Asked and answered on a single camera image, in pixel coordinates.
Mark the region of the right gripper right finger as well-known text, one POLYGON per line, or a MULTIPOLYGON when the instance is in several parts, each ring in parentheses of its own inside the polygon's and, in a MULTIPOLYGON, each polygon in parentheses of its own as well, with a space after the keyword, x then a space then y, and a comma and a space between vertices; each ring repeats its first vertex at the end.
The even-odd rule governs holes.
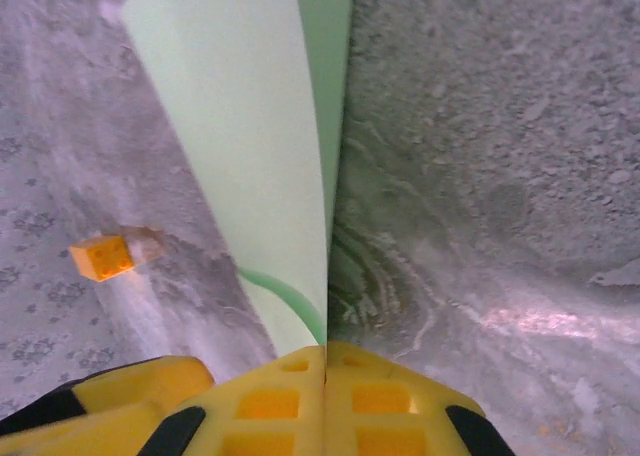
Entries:
POLYGON ((472 398, 358 346, 331 341, 325 453, 499 456, 514 451, 472 398))

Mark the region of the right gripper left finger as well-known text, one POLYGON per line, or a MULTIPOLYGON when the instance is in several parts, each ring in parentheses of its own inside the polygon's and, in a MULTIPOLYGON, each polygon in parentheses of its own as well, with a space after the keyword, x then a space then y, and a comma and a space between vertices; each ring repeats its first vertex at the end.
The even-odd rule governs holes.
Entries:
POLYGON ((146 455, 322 455, 325 347, 308 346, 186 400, 146 455))

